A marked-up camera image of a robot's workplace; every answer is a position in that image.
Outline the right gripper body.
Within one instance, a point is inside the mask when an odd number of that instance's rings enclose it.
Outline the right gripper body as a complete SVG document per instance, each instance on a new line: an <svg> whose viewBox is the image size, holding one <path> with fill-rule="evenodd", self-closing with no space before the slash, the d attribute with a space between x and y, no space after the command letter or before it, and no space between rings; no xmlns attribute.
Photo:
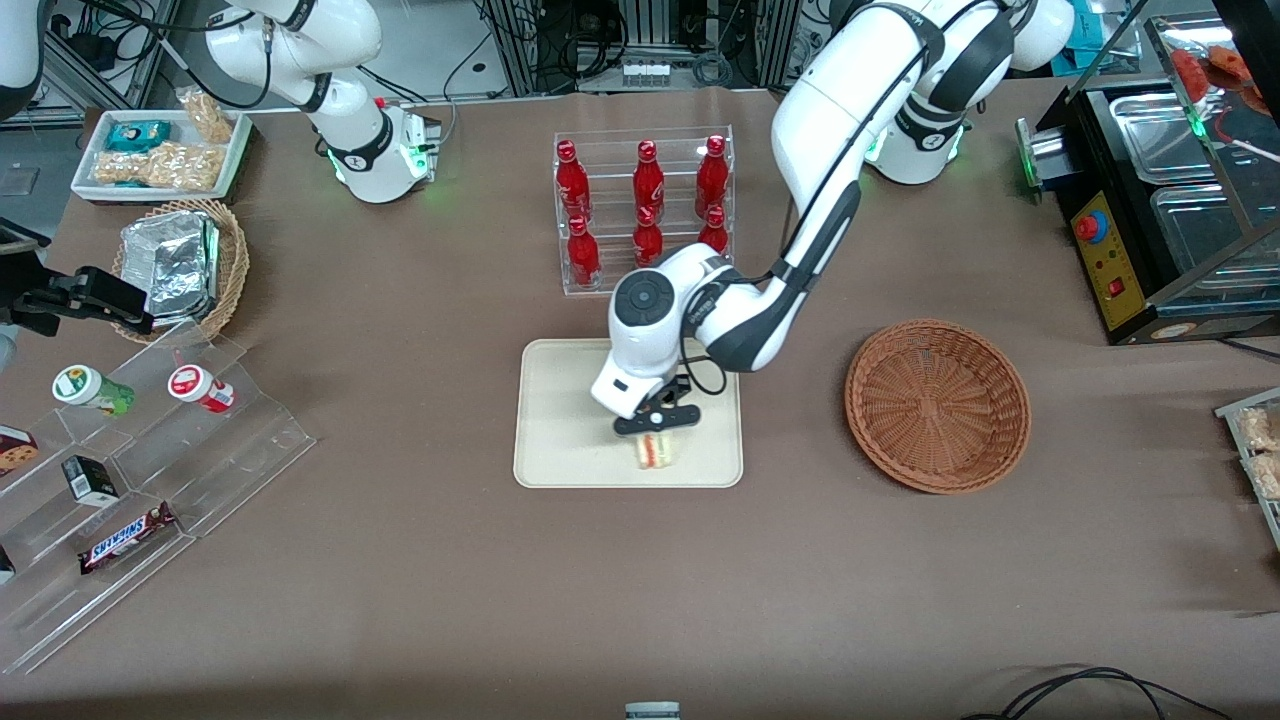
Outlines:
<svg viewBox="0 0 1280 720"><path fill-rule="evenodd" d="M51 336L51 316L24 311L17 304L33 290L46 290L49 272L38 255L51 240L24 225L1 219L1 322L44 337Z"/></svg>

